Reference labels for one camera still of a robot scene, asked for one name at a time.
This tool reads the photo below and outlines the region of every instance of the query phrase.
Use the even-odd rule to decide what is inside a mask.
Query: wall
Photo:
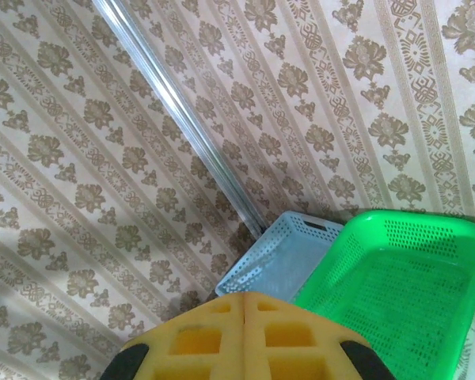
[[[475,217],[475,2],[127,4],[269,222]]]
[[[0,379],[98,379],[250,243],[91,2],[0,0]]]

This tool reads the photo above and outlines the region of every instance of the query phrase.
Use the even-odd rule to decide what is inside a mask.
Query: plastic basket
[[[216,294],[259,291],[291,302],[342,228],[324,219],[284,212],[223,277]]]
[[[451,379],[475,312],[475,224],[361,214],[295,305],[361,333],[400,380]]]

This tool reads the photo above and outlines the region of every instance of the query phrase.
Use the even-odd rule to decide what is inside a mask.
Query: green basket bottom
[[[363,335],[398,380],[432,379],[468,284],[467,274],[455,265],[388,249],[387,254],[369,252],[334,286],[311,291],[304,307]],[[464,337],[453,357],[444,360],[446,378],[463,342]]]

